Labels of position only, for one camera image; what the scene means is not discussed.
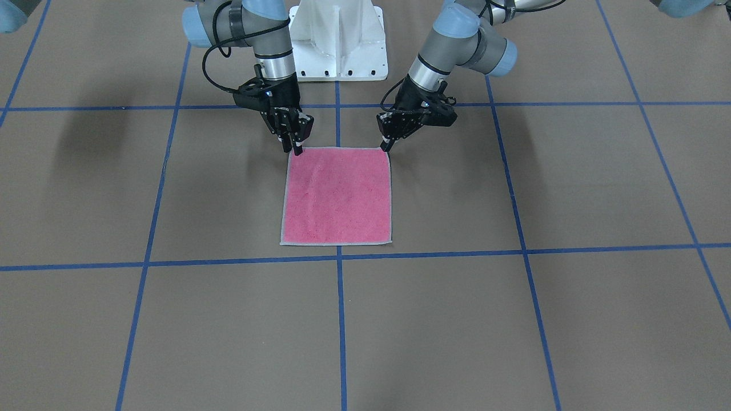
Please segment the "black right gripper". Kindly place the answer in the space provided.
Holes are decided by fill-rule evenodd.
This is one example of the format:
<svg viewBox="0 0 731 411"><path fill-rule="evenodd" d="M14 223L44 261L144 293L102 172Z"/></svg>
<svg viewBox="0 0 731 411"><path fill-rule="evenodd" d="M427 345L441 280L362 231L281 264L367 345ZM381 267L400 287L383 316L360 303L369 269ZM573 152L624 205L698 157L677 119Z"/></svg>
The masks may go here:
<svg viewBox="0 0 731 411"><path fill-rule="evenodd" d="M283 79L258 77L263 83L264 122L269 131L282 143L283 151L300 156L303 143L309 137L314 118L305 114L300 105L298 76L292 74Z"/></svg>

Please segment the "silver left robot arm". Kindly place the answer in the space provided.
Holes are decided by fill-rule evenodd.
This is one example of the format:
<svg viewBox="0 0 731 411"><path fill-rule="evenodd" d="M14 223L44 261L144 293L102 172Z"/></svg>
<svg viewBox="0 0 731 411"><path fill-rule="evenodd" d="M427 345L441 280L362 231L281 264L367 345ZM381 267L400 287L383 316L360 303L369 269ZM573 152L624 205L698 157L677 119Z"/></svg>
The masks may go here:
<svg viewBox="0 0 731 411"><path fill-rule="evenodd" d="M391 150L450 127L470 72L498 107L729 107L728 1L446 1L376 116Z"/></svg>

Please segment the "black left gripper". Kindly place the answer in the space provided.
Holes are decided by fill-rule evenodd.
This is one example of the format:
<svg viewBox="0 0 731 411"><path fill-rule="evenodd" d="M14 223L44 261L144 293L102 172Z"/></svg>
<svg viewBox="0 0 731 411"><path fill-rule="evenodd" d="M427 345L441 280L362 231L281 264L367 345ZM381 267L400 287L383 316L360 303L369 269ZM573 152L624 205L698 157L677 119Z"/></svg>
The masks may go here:
<svg viewBox="0 0 731 411"><path fill-rule="evenodd" d="M389 90L387 97L392 90L399 89L395 96L394 104L386 108L385 98L380 102L382 112L376 115L379 130L381 132L380 148L384 152L390 152L395 141L405 139L417 132L422 127L420 116L423 113L422 102L432 99L444 99L444 91L447 88L445 80L437 82L436 91L428 91L415 83L411 77L405 77Z"/></svg>

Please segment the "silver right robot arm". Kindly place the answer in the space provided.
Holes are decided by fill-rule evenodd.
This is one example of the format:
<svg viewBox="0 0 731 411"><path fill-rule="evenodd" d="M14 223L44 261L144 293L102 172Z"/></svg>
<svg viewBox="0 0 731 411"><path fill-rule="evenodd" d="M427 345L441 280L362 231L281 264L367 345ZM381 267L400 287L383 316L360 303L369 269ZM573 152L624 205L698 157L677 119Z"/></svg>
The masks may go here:
<svg viewBox="0 0 731 411"><path fill-rule="evenodd" d="M304 112L282 1L3 1L2 62L28 29L2 93L14 110L162 110L198 72L225 107L262 120L285 153L303 153Z"/></svg>

